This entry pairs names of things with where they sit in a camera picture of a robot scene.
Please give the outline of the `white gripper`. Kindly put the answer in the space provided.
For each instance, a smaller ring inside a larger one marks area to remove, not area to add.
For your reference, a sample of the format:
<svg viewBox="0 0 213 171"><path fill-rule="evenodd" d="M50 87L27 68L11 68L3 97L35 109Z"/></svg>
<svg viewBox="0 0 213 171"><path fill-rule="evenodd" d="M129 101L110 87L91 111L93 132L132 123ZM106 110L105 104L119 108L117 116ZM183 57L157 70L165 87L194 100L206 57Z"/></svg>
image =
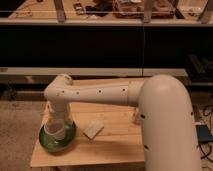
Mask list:
<svg viewBox="0 0 213 171"><path fill-rule="evenodd" d="M64 121L69 121L69 107L67 103L49 101L47 110L49 114L49 119L46 122L47 127L53 126L57 122L62 123Z"/></svg>

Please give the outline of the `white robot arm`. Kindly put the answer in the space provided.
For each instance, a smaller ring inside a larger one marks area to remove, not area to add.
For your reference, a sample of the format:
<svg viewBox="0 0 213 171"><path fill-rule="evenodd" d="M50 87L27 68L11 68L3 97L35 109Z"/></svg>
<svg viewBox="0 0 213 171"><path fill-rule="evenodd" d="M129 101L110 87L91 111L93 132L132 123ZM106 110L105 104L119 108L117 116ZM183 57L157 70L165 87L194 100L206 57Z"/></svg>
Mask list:
<svg viewBox="0 0 213 171"><path fill-rule="evenodd" d="M136 107L142 120L146 171L202 171L192 102L183 83L173 76L75 86L69 75L60 74L44 96L54 118L66 117L70 102Z"/></svg>

